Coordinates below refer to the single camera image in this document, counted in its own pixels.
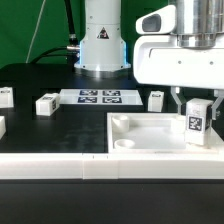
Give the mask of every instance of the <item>white platform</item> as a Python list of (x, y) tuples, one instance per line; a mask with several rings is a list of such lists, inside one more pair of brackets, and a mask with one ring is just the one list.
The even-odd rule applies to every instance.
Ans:
[[(108, 114), (108, 131), (113, 115)], [(160, 129), (158, 133), (163, 130), (162, 135), (165, 136), (165, 133), (169, 133), (170, 119), (176, 116), (171, 114), (164, 117), (164, 114), (157, 114), (152, 119), (152, 114), (132, 115), (134, 120), (130, 123), (130, 130), (135, 126), (137, 117), (139, 119), (136, 125), (145, 125), (145, 133), (139, 132), (140, 136), (148, 136), (147, 126), (151, 124), (152, 128), (152, 120), (156, 117), (154, 124)], [(109, 133), (110, 152), (105, 154), (2, 154), (0, 179), (224, 179), (224, 144), (214, 131), (211, 148), (201, 151), (187, 151), (183, 146), (182, 137), (179, 138), (180, 143), (176, 149), (173, 148), (174, 142), (166, 145), (159, 137), (152, 145), (150, 141), (147, 149), (141, 149), (146, 150), (145, 152), (136, 149), (131, 152), (113, 153), (111, 144), (116, 138), (113, 135), (110, 138), (110, 134), (112, 133)]]

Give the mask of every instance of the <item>green backdrop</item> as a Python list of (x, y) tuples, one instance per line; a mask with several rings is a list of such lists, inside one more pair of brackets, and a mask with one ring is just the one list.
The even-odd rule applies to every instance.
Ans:
[[(0, 0), (0, 68), (25, 63), (43, 0)], [(76, 34), (85, 34), (84, 0), (71, 0)], [(167, 0), (122, 0), (121, 30), (132, 63), (138, 35), (137, 18), (167, 5)], [(47, 0), (30, 59), (53, 47), (68, 44), (68, 26), (64, 0)], [(65, 58), (47, 58), (42, 63), (66, 63)]]

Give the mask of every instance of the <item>white block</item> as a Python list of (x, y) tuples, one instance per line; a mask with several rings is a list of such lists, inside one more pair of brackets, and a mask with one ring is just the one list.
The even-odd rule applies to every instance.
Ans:
[(211, 117), (208, 109), (211, 100), (192, 99), (187, 102), (185, 142), (207, 147), (211, 133)]
[(51, 116), (59, 108), (60, 96), (57, 93), (45, 94), (36, 101), (36, 114)]
[(13, 102), (13, 90), (11, 87), (0, 88), (0, 108), (12, 108)]
[(152, 91), (148, 100), (148, 111), (162, 112), (164, 92)]
[(0, 117), (0, 139), (5, 134), (6, 128), (5, 128), (5, 117)]

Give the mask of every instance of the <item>black cable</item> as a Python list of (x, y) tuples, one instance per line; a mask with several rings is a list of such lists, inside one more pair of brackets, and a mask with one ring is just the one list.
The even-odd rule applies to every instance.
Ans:
[(47, 56), (52, 56), (52, 55), (49, 55), (49, 54), (53, 53), (55, 51), (61, 51), (61, 50), (67, 50), (67, 47), (56, 47), (56, 48), (52, 48), (50, 50), (47, 50), (44, 53), (42, 53), (41, 55), (39, 55), (38, 57), (34, 58), (30, 63), (31, 64), (36, 64), (41, 58), (47, 57)]
[(48, 58), (48, 57), (68, 57), (68, 56), (72, 56), (72, 54), (50, 54), (50, 55), (42, 55), (39, 56), (37, 58), (35, 58), (35, 60), (31, 61), (31, 64), (36, 64), (41, 58)]
[(73, 15), (72, 15), (72, 7), (70, 0), (64, 0), (65, 1), (65, 8), (67, 13), (67, 19), (68, 19), (68, 28), (69, 28), (69, 42), (72, 45), (78, 45), (78, 39), (76, 38), (75, 34), (75, 26), (73, 22)]

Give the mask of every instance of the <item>black table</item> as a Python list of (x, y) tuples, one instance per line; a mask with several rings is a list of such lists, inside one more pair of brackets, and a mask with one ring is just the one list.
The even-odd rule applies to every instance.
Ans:
[[(46, 92), (77, 87), (102, 89), (102, 82), (108, 89), (142, 91), (130, 76), (93, 81), (74, 76), (66, 65), (14, 64), (0, 70), (1, 86), (15, 90), (15, 108), (0, 110), (7, 120), (0, 152), (106, 152), (107, 108), (65, 106), (54, 116), (43, 118), (35, 115), (34, 106)], [(90, 144), (91, 138), (100, 143)], [(0, 223), (223, 224), (223, 183), (166, 179), (1, 180)]]
[(107, 152), (107, 112), (143, 112), (143, 106), (61, 105), (51, 116), (37, 116), (35, 101), (61, 89), (138, 89), (132, 74), (116, 79), (81, 77), (67, 65), (9, 65), (0, 71), (2, 87), (13, 87), (15, 107), (0, 109), (6, 135), (0, 152)]

